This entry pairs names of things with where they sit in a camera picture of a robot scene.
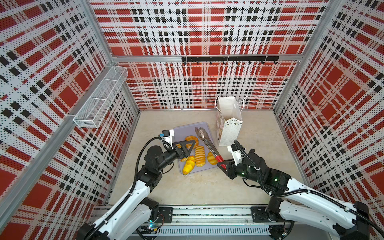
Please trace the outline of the small ridged bread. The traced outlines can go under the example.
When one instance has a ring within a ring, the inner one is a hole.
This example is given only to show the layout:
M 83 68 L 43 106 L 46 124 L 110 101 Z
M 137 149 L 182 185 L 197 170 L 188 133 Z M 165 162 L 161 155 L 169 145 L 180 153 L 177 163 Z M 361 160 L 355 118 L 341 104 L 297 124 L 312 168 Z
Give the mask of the small ridged bread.
M 207 154 L 207 161 L 211 164 L 211 165 L 216 165 L 218 163 L 218 160 L 215 158 L 214 154 L 212 152 L 209 152 Z

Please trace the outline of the metal tongs red handle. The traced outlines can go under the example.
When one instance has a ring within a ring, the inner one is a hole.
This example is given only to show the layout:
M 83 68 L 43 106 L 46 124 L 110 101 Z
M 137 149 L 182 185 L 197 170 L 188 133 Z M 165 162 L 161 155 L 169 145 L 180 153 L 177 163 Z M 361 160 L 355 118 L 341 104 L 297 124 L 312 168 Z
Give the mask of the metal tongs red handle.
M 196 127 L 195 133 L 196 133 L 197 137 L 199 138 L 199 145 L 205 147 L 206 162 L 208 162 L 207 161 L 207 154 L 209 152 L 212 152 L 214 154 L 215 158 L 218 160 L 218 163 L 222 163 L 224 161 L 224 159 L 219 154 L 219 151 L 215 147 L 215 145 L 214 145 L 213 141 L 211 140 L 208 132 L 202 127 L 200 127 L 200 128 Z

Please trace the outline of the lavender plastic tray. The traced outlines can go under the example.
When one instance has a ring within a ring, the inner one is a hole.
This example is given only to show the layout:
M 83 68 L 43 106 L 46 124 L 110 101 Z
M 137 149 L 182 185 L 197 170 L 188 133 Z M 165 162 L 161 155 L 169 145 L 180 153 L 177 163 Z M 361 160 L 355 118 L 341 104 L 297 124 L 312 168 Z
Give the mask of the lavender plastic tray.
M 215 164 L 215 162 L 217 161 L 217 159 L 215 158 L 216 153 L 214 153 L 215 150 L 213 149 L 215 145 L 213 144 L 212 135 L 209 126 L 206 122 L 199 122 L 195 124 L 176 127 L 174 129 L 174 133 L 174 147 L 176 147 L 177 144 L 179 144 L 180 142 L 186 141 L 187 137 L 192 137 L 193 140 L 195 140 L 196 138 L 198 139 L 198 141 L 196 141 L 195 143 L 195 146 L 202 146 L 205 149 L 206 163 L 201 167 L 195 166 L 194 169 L 189 172 L 189 174 L 217 167 L 217 164 Z

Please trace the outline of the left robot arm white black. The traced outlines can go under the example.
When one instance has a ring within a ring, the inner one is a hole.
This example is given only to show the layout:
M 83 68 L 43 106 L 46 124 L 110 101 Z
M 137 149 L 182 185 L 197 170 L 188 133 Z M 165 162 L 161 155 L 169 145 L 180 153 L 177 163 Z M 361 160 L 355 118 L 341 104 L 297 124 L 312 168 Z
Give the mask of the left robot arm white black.
M 93 224 L 83 224 L 77 232 L 78 240 L 126 240 L 142 224 L 158 219 L 159 203 L 150 199 L 149 194 L 160 182 L 162 170 L 175 160 L 188 158 L 196 144 L 191 140 L 171 146 L 170 140 L 159 135 L 144 145 L 137 160 L 145 153 L 145 164 L 136 164 L 129 190 Z

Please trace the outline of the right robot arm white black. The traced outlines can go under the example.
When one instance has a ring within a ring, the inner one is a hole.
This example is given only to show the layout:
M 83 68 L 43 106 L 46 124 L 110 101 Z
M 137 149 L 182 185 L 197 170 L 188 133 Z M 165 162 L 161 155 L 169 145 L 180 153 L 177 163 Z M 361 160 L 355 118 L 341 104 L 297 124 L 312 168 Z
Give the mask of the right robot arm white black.
M 260 218 L 271 222 L 287 221 L 306 224 L 341 240 L 368 240 L 370 228 L 381 236 L 384 231 L 369 217 L 362 202 L 349 203 L 306 186 L 280 170 L 269 168 L 265 160 L 251 149 L 248 153 L 238 142 L 228 147 L 233 159 L 218 162 L 218 167 L 231 180 L 240 177 L 256 182 L 256 188 L 270 196 L 268 207 Z

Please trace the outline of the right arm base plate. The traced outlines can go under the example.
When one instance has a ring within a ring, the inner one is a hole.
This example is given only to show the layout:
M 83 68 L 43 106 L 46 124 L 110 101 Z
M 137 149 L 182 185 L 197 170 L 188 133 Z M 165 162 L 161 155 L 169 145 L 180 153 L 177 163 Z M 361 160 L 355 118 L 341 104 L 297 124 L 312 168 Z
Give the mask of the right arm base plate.
M 267 206 L 251 207 L 251 215 L 254 223 L 290 223 L 284 220 L 279 213 L 268 210 Z

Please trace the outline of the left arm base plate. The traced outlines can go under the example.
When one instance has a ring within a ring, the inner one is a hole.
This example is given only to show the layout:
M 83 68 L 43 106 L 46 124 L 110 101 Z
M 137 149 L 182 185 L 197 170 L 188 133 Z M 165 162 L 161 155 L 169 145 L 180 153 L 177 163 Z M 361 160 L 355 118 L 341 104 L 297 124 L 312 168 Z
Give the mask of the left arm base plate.
M 157 207 L 153 210 L 149 223 L 169 224 L 173 219 L 173 207 Z

